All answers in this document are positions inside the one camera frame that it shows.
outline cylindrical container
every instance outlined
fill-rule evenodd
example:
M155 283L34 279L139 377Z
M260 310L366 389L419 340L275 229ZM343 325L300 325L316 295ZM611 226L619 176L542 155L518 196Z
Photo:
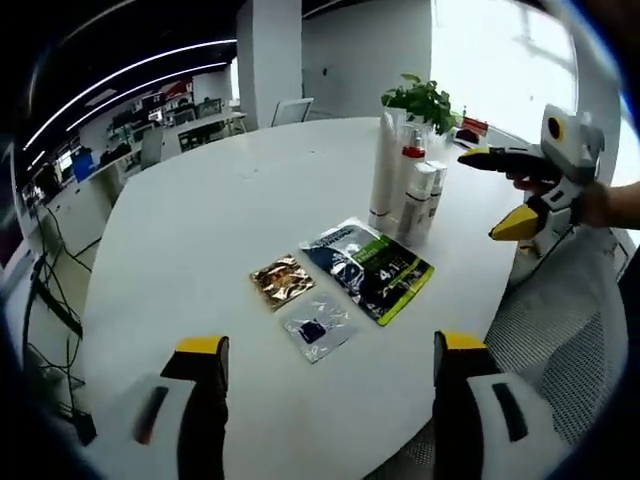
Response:
M404 208L404 197L409 189L411 176L415 166L420 163L424 163L424 137L421 129L413 128L409 131L408 140L402 148L402 155L396 168L391 215L398 222Z
M388 227L391 213L396 167L395 148L396 133L393 129L393 119L388 112L384 112L380 117L378 149L369 203L369 225L382 231Z
M424 219L424 225L421 227L425 235L429 233L431 224L433 223L433 218L436 216L436 213L438 211L438 205L440 205L440 197L442 196L442 189L444 188L444 177L447 174L447 166L444 163L435 160L429 160L427 164L435 168L436 173L435 179L433 181L433 188L431 189L431 197L429 198L429 212L427 217Z
M428 163L414 166L411 185L405 193L404 208L396 232L396 240L405 246L411 247L424 240L422 224L429 213L429 199L437 172L438 170Z

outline clear plastic bag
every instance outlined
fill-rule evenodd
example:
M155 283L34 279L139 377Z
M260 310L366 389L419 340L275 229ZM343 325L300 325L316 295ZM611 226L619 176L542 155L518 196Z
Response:
M327 293L306 295L280 321L307 360L315 363L351 338L358 329Z

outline red cap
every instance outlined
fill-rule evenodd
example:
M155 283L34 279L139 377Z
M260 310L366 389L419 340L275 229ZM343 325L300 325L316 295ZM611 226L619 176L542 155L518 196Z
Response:
M422 147L403 147L402 155L409 158L424 158L424 148Z

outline small blue object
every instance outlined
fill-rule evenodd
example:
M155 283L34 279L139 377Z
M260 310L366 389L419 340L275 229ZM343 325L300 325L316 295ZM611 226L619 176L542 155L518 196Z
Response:
M73 174L76 176L76 180L81 182L95 171L95 165L93 164L93 158L90 152L78 153L72 158Z

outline ceiling light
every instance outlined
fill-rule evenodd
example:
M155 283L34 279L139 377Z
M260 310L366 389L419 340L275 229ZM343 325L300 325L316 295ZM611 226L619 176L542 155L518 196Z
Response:
M38 160L40 160L43 155L44 155L44 150L40 152L40 154L36 157L36 159L33 162L31 162L31 165L29 165L29 167L27 168L27 171L31 170L33 168L33 166L36 163L38 163Z
M311 11L309 11L309 12L305 13L305 14L302 16L302 19L304 20L305 18L310 17L310 16L311 16L311 15L313 15L314 13L318 13L318 12L321 12L322 10L326 10L327 8L332 7L332 6L334 6L334 5L338 4L338 3L341 3L341 2L343 2L343 1L344 1L344 0L331 0L329 3L325 3L324 5L320 5L319 7L314 8L313 10L311 10Z
M85 103L85 106L86 107L93 107L93 106L99 104L102 100L104 100L106 98L109 98L114 93L118 93L118 91L114 90L113 88L108 88L104 92L102 92L101 94L93 97L91 100L89 100L87 103Z
M133 92L137 91L137 90L142 90L143 88L146 88L150 85L153 85L154 83L157 82L162 82L163 80L168 80L169 78L172 77L177 77L179 75L184 75L186 73L190 73L190 72L195 72L197 70L204 70L206 68L213 68L213 67L219 67L221 65L226 65L227 62L220 62L220 63L211 63L209 65L202 65L201 67L195 67L195 68L189 68L188 70L182 70L180 72L176 72L176 73L172 73L170 75L165 75L164 77L160 77L160 78L156 78L155 80L151 80L150 82L147 83L143 83L142 85L138 85L135 88L132 88L131 90L128 90L124 93L121 93L120 95L116 95L115 97L113 97L111 100L104 102L102 105L100 105L99 107L94 108L93 110L91 110L89 113L87 113L84 117L76 120L75 122L73 122L71 125L69 125L67 127L67 132L73 130L78 124L84 122L87 118L89 118L91 115L93 115L94 113L96 113L99 110L102 110L104 107L106 107L107 105L111 105L113 102L117 102L118 100L120 100L123 97L126 97L127 95L132 94Z
M60 45L63 45L64 43L68 42L69 40L71 40L71 38L75 37L78 33L80 33L81 31L85 30L87 27L89 27L93 23L97 22L101 18L106 17L107 15L109 15L110 13L115 12L119 8L122 8L122 7L126 6L126 5L129 5L130 3L134 3L135 1L136 0L124 0L123 2L120 2L117 5L114 5L114 6L110 7L110 8L108 8L108 9L106 9L104 12L96 15L95 17L91 18L89 21L87 21L87 22L83 23L82 25L80 25L70 35L67 35L67 37L64 40L62 40L62 42L60 42Z
M236 43L236 42L237 42L237 40L230 39L230 40L218 40L218 41L215 41L215 42L198 43L196 45L189 45L188 47L182 47L182 48L178 48L176 50L170 50L168 52L159 53L158 55L154 55L153 57L145 58L144 60L140 60L139 62L136 62L136 63L134 63L132 65L129 65L128 67L125 67L125 68L123 68L121 70L118 70L117 72L112 73L108 77L103 78L98 83L93 84L92 86L90 86L89 88L87 88L86 90L84 90L83 92L79 93L78 95L76 95L71 100L69 100L69 102L67 102L60 110L58 110L56 113L54 113L49 120L44 122L44 124L36 131L36 133L33 134L33 136L25 144L25 146L22 148L22 150L25 151L27 148L29 148L29 146L40 136L40 134L44 131L44 129L47 128L49 125L51 125L51 122L53 122L56 118L58 118L60 115L62 115L62 113L64 113L71 105L76 103L78 100L80 100L82 97L84 97L87 93L92 92L93 90L95 90L96 88L98 88L101 85L104 85L109 80L113 80L118 75L121 75L121 74L123 74L125 72L128 72L129 70L134 69L136 67L139 67L140 65L144 65L145 63L152 62L154 60L158 60L159 58L163 58L163 57L166 57L168 55L173 55L174 53L186 52L188 50L194 50L196 48L212 47L214 45L224 45L224 44Z

